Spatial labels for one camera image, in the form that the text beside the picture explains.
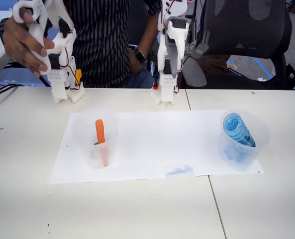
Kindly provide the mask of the person right hand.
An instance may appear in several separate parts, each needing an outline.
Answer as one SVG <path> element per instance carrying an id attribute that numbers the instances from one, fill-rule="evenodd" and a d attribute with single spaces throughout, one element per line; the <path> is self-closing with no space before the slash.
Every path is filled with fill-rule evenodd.
<path id="1" fill-rule="evenodd" d="M 0 21 L 0 37 L 5 52 L 12 61 L 25 66 L 39 78 L 41 72 L 47 71 L 47 65 L 32 52 L 44 57 L 47 55 L 47 50 L 54 48 L 55 45 L 47 38 L 44 38 L 44 43 L 40 44 L 29 34 L 26 24 L 32 22 L 30 10 L 21 8 L 20 17 L 24 20 L 23 24 L 15 22 L 13 17 L 2 19 Z"/>

